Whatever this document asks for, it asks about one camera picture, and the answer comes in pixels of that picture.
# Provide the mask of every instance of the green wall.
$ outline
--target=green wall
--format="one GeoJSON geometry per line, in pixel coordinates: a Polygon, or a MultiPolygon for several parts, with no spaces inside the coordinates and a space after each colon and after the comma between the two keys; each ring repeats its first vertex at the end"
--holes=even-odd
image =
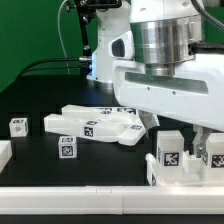
{"type": "MultiPolygon", "coordinates": [[[[31,62],[63,57],[57,33],[57,13],[61,3],[62,0],[0,1],[0,91],[31,62]]],[[[224,8],[207,10],[224,21],[224,8]]],[[[94,50],[96,21],[88,26],[88,33],[94,50]]],[[[207,41],[224,42],[224,33],[208,24],[205,24],[205,33],[207,41]]],[[[68,56],[81,55],[81,36],[75,10],[71,13],[63,11],[62,34],[68,56]]]]}
{"type": "MultiPolygon", "coordinates": [[[[206,8],[206,11],[224,23],[224,7],[206,8]]],[[[204,32],[206,41],[224,44],[224,32],[213,25],[206,22],[204,32]]]]}

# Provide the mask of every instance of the small cube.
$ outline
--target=small cube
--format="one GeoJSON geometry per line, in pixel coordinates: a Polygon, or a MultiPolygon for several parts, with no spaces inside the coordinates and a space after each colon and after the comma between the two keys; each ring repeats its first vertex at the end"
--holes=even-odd
{"type": "Polygon", "coordinates": [[[59,158],[77,158],[77,142],[75,136],[61,136],[58,142],[59,158]]]}
{"type": "Polygon", "coordinates": [[[161,180],[182,177],[184,138],[179,131],[159,131],[157,136],[157,171],[161,180]]]}
{"type": "Polygon", "coordinates": [[[9,123],[11,137],[25,137],[28,133],[27,118],[13,118],[9,123]]]}

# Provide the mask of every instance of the white cube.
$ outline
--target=white cube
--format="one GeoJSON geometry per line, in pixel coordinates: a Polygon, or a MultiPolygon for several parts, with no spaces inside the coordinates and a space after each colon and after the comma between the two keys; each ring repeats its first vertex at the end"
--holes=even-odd
{"type": "Polygon", "coordinates": [[[59,158],[77,158],[77,141],[75,136],[61,136],[58,142],[59,158]]]}
{"type": "Polygon", "coordinates": [[[9,123],[11,137],[25,137],[28,133],[27,118],[13,118],[9,123]]]}
{"type": "Polygon", "coordinates": [[[159,131],[157,136],[157,175],[160,180],[182,178],[184,138],[179,131],[159,131]]]}
{"type": "Polygon", "coordinates": [[[206,141],[200,175],[203,185],[224,185],[224,133],[212,133],[206,141]]]}

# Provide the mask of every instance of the white edge strip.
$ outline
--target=white edge strip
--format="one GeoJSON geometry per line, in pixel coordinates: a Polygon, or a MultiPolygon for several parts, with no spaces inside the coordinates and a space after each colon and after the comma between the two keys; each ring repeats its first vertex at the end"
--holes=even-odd
{"type": "Polygon", "coordinates": [[[224,188],[2,187],[0,214],[224,214],[224,188]]]}

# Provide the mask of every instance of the black table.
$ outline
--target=black table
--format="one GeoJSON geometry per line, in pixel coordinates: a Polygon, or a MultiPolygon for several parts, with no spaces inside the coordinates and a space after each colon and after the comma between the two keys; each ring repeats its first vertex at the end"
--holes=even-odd
{"type": "MultiPolygon", "coordinates": [[[[45,116],[67,104],[119,106],[111,91],[95,89],[78,76],[27,76],[0,94],[0,140],[12,141],[13,157],[0,174],[0,187],[144,186],[145,155],[155,151],[156,130],[134,147],[78,139],[78,158],[60,160],[59,135],[44,131],[45,116]],[[27,137],[11,138],[11,118],[27,117],[27,137]]],[[[160,118],[160,130],[180,130],[189,147],[192,125],[160,118]]],[[[222,216],[0,216],[0,223],[221,223],[222,216]]]]}

